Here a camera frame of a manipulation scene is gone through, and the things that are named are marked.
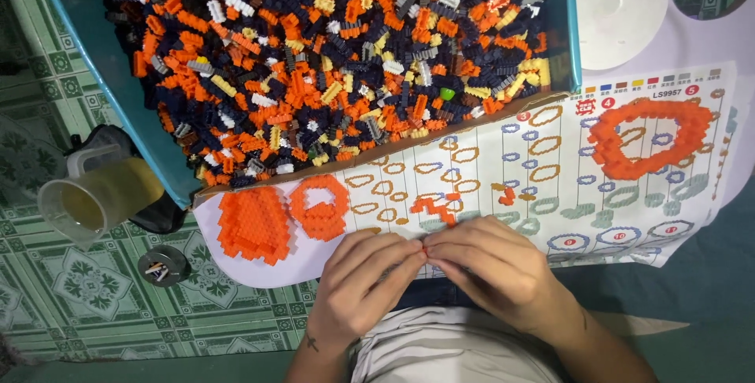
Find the blue box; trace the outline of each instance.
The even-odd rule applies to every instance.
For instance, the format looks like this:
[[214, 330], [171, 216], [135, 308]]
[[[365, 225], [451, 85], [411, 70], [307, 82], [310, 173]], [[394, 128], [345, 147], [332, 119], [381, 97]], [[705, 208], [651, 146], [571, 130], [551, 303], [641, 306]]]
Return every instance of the blue box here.
[[[192, 204], [192, 195], [202, 188], [186, 167], [186, 156], [162, 129], [153, 110], [144, 108], [144, 91], [131, 75], [128, 57], [116, 39], [114, 26], [105, 20], [102, 0], [52, 0], [108, 101], [123, 122], [144, 159], [166, 191], [182, 208]], [[574, 92], [581, 86], [576, 0], [546, 2], [551, 89]]]

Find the tiled floor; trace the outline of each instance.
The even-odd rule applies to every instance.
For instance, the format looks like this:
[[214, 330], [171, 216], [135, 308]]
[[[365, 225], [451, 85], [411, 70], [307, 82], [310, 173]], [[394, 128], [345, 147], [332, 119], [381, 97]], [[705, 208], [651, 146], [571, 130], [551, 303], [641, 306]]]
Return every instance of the tiled floor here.
[[[181, 231], [131, 224], [88, 252], [51, 231], [36, 190], [65, 174], [70, 135], [118, 124], [48, 0], [0, 0], [0, 330], [27, 359], [147, 359], [296, 347], [317, 283], [236, 284], [212, 261], [189, 216]], [[173, 245], [194, 273], [170, 289], [139, 277], [153, 245]]]

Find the plastic measuring cup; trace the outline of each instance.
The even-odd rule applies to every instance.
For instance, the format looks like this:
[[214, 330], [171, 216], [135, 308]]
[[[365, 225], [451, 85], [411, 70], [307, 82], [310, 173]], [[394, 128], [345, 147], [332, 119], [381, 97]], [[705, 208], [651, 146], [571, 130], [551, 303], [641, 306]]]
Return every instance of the plastic measuring cup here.
[[111, 144], [68, 156], [68, 178], [52, 180], [37, 194], [39, 211], [58, 233], [87, 250], [102, 234], [156, 202], [165, 191], [149, 165], [130, 157], [89, 172], [88, 158], [115, 152]]

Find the left hand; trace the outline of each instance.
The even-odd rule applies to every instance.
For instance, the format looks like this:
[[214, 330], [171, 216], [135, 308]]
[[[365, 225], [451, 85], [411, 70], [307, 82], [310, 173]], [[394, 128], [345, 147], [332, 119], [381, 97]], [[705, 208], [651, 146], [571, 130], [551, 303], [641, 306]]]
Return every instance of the left hand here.
[[[397, 234], [376, 236], [370, 230], [344, 237], [322, 272], [302, 344], [316, 352], [343, 353], [398, 304], [426, 260], [419, 240], [407, 241]], [[386, 269], [399, 262], [378, 282]]]

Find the printed diagram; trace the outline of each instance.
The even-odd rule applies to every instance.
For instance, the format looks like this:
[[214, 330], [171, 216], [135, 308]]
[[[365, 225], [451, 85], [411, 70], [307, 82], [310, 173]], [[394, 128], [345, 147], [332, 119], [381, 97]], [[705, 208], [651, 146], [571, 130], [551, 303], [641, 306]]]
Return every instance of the printed diagram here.
[[[427, 198], [457, 222], [495, 215], [554, 267], [661, 266], [715, 217], [737, 135], [731, 63], [663, 73], [586, 85], [557, 103], [340, 172], [347, 229], [406, 237], [440, 230], [446, 223], [437, 215], [410, 211]], [[426, 268], [418, 278], [441, 275]]]

